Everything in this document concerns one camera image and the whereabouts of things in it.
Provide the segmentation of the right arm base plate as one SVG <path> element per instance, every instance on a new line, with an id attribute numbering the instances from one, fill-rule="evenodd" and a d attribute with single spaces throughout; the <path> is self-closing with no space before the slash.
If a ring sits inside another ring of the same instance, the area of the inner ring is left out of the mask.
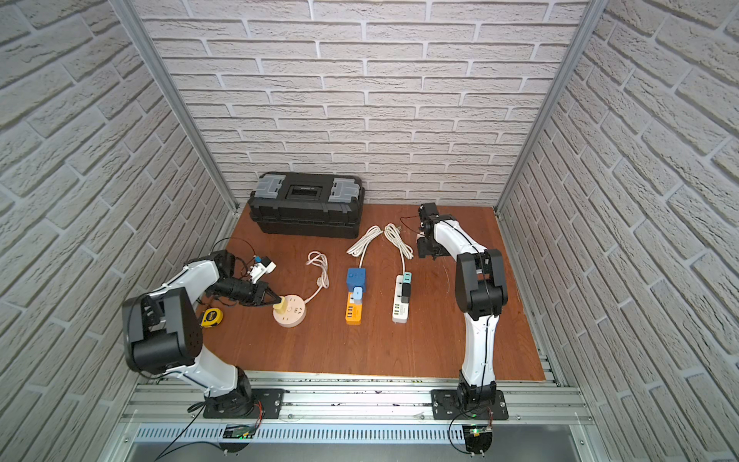
<path id="1" fill-rule="evenodd" d="M 472 419 L 475 421 L 507 421 L 509 413 L 502 390 L 496 391 L 492 400 L 464 404 L 456 390 L 435 389 L 430 391 L 431 410 L 436 421 Z"/>

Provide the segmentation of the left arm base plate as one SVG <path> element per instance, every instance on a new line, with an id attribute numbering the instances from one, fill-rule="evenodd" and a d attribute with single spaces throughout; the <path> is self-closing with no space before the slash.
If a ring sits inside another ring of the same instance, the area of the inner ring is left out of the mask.
<path id="1" fill-rule="evenodd" d="M 238 391 L 205 400 L 203 417 L 205 419 L 256 419 L 279 418 L 284 389 L 252 389 L 251 394 L 241 395 Z"/>

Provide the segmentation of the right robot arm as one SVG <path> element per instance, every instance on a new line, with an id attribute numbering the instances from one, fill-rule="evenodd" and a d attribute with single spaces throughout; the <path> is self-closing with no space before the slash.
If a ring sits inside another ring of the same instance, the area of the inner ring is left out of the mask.
<path id="1" fill-rule="evenodd" d="M 434 203 L 419 207 L 419 256 L 450 256 L 455 262 L 454 294 L 465 321 L 465 356 L 457 386 L 460 404 L 470 409 L 496 398 L 495 337 L 508 302 L 502 253 L 475 241 Z"/>

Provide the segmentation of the round pink power socket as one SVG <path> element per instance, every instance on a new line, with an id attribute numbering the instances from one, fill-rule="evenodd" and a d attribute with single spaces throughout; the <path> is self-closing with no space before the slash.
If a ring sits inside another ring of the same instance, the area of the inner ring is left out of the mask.
<path id="1" fill-rule="evenodd" d="M 296 295 L 288 295 L 288 307 L 284 314 L 278 315 L 273 312 L 275 321 L 282 327 L 292 328 L 300 325 L 306 316 L 306 303 Z"/>

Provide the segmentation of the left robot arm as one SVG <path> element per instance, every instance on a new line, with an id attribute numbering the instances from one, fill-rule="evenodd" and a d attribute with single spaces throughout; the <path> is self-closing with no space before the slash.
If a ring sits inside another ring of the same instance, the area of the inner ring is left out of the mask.
<path id="1" fill-rule="evenodd" d="M 202 296 L 257 307 L 280 301 L 263 281 L 276 268 L 273 260 L 256 257 L 246 268 L 246 279 L 234 275 L 238 260 L 226 250 L 198 257 L 159 288 L 121 305 L 129 369 L 142 375 L 177 377 L 201 389 L 205 404 L 217 415 L 252 408 L 254 398 L 244 371 L 204 346 L 196 304 Z"/>

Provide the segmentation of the yellow charger plug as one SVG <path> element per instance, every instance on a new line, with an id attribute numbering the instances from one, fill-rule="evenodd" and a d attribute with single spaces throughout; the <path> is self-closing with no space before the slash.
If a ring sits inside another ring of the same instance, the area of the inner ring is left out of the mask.
<path id="1" fill-rule="evenodd" d="M 282 315 L 286 312 L 288 307 L 288 298 L 286 296 L 283 296 L 280 298 L 280 301 L 273 305 L 273 312 L 277 313 L 278 315 Z"/>

